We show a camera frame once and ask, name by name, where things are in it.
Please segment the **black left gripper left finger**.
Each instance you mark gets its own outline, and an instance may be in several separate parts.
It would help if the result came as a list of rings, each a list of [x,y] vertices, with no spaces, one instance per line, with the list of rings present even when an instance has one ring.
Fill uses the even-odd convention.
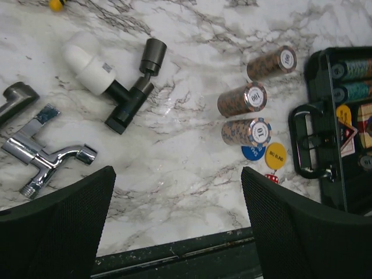
[[[90,278],[116,173],[1,211],[1,278]]]

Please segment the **tan blue 10 chip roll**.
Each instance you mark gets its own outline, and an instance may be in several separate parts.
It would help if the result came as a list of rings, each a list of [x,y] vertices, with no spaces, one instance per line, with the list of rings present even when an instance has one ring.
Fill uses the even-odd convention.
[[[221,137],[227,145],[261,148],[271,141],[272,128],[262,117],[232,120],[223,124]]]

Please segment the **black poker set case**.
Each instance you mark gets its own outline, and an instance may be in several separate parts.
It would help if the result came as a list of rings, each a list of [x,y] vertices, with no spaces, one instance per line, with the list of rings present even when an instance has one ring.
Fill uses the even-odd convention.
[[[371,215],[371,170],[359,165],[362,155],[371,155],[363,149],[357,127],[360,105],[371,102],[371,97],[359,101],[335,103],[333,89],[339,84],[371,80],[337,81],[331,76],[331,67],[342,60],[371,59],[371,48],[334,47],[314,53],[305,65],[305,81],[309,102],[298,106],[289,115],[289,131],[295,170],[307,179],[320,182],[321,201],[327,206],[349,213]],[[336,109],[350,108],[355,153],[341,157],[339,127]]]

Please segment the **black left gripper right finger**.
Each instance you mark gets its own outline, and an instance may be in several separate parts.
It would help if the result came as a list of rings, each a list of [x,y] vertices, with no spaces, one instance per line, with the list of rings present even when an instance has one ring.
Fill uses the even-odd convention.
[[[250,167],[241,182],[264,278],[371,278],[371,218],[322,205]]]

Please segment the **brown 100 chip roll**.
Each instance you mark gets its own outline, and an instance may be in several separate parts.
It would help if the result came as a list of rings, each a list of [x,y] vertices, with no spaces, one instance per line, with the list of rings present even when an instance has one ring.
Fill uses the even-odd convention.
[[[296,66],[296,52],[292,47],[284,45],[250,60],[246,72],[252,81],[261,81],[292,73]]]
[[[220,94],[217,108],[224,117],[233,117],[261,111],[267,103],[267,92],[260,82],[247,83],[244,86]]]

